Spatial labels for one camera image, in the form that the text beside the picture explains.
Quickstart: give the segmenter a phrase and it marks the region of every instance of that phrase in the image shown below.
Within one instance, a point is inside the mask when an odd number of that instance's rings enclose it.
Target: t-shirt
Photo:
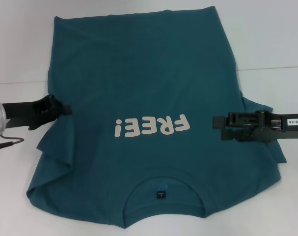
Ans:
[[[217,11],[54,21],[49,94],[70,105],[41,140],[27,196],[55,215],[126,228],[207,217],[280,180],[273,142],[222,141],[213,116],[245,99]]]

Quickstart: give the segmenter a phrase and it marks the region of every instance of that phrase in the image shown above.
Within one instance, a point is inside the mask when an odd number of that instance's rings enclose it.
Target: white background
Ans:
[[[0,101],[47,93],[54,16],[75,18],[216,6],[244,95],[276,113],[298,113],[298,0],[0,0]],[[298,236],[298,140],[281,140],[282,180],[206,219],[159,215],[127,229],[57,217],[26,197],[50,127],[7,129],[25,142],[0,150],[0,236]]]

